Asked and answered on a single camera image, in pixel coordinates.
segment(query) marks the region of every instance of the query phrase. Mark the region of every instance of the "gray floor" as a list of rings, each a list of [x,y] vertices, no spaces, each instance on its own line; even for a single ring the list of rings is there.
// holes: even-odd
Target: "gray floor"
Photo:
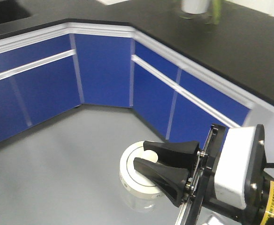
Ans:
[[[149,213],[121,198],[120,157],[141,140],[160,141],[130,110],[83,105],[0,143],[0,225],[175,224],[167,198]]]

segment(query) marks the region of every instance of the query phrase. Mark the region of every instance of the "blue drawer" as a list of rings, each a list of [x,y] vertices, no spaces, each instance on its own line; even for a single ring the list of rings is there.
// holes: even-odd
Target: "blue drawer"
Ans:
[[[164,75],[168,76],[173,81],[176,80],[178,67],[167,59],[161,57],[157,53],[148,49],[144,45],[136,42],[135,55],[142,58],[148,64],[159,70]]]
[[[185,71],[182,72],[180,85],[239,125],[243,124],[250,110]]]
[[[134,110],[166,137],[174,90],[135,64]]]
[[[13,69],[67,50],[70,50],[69,35],[0,53],[0,72]]]

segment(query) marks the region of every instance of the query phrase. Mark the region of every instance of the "white wall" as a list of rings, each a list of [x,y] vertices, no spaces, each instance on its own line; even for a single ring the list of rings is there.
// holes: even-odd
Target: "white wall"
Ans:
[[[274,16],[274,0],[227,0]]]

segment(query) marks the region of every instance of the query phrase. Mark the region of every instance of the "sink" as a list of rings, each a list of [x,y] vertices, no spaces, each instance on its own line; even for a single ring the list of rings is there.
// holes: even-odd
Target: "sink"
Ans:
[[[16,0],[0,0],[0,24],[30,16]]]

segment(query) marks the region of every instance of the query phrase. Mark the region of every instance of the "corner cabinet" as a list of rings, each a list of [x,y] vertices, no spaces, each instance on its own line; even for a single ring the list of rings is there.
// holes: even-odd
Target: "corner cabinet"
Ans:
[[[132,39],[81,34],[75,39],[85,103],[130,107]]]

